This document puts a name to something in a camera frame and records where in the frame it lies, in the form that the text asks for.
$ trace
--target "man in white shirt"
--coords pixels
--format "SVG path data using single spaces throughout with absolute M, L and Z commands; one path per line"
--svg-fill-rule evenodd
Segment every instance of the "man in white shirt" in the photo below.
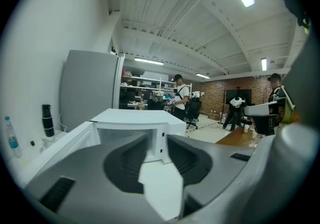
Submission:
M 177 85 L 174 95 L 175 109 L 173 110 L 173 115 L 183 121 L 186 115 L 185 108 L 189 98 L 189 89 L 180 74 L 176 74 L 173 78 L 173 81 Z

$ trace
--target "white t-shirt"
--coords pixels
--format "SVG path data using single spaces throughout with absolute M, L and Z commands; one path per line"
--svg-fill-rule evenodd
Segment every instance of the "white t-shirt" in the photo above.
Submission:
M 178 90 L 178 92 L 180 91 L 179 94 L 181 95 L 182 99 L 184 99 L 185 96 L 189 97 L 189 89 L 186 86 L 186 84 L 178 86 L 177 90 Z M 176 102 L 181 101 L 181 98 L 178 95 L 175 95 L 174 99 L 175 99 Z M 183 104 L 183 103 L 177 104 L 176 107 L 181 109 L 181 110 L 185 110 L 185 104 Z

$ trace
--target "white cable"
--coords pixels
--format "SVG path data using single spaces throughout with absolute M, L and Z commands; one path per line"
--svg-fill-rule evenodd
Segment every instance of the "white cable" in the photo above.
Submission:
M 63 131 L 65 132 L 65 131 L 67 130 L 67 127 L 64 126 L 64 125 L 61 123 L 61 113 L 60 113 L 60 115 L 59 115 L 59 123 L 60 123 L 60 125 L 62 125 Z

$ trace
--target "black pants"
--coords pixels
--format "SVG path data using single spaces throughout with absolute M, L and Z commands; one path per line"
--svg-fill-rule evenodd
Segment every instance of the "black pants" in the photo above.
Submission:
M 228 116 L 225 119 L 225 123 L 223 124 L 223 127 L 226 127 L 229 124 L 231 118 L 233 118 L 232 119 L 232 124 L 231 124 L 231 129 L 230 129 L 230 131 L 233 131 L 235 129 L 235 127 L 236 127 L 236 123 L 239 125 L 240 113 L 241 112 L 240 112 L 239 109 L 235 109 L 235 108 L 231 108 L 230 107 Z
M 173 111 L 173 115 L 176 118 L 181 119 L 182 121 L 185 120 L 185 115 L 186 115 L 186 110 L 181 110 L 178 107 L 175 107 L 174 111 Z

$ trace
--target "black cap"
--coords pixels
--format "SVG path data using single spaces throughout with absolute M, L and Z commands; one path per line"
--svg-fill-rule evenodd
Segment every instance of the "black cap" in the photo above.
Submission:
M 271 80 L 274 80 L 274 79 L 281 81 L 281 76 L 279 74 L 277 74 L 277 73 L 274 73 L 274 74 L 272 74 L 271 76 L 268 77 L 268 81 L 271 81 Z
M 172 79 L 172 81 L 177 82 L 180 78 L 183 80 L 183 78 L 182 78 L 182 76 L 180 74 L 176 74 L 174 76 L 174 78 Z

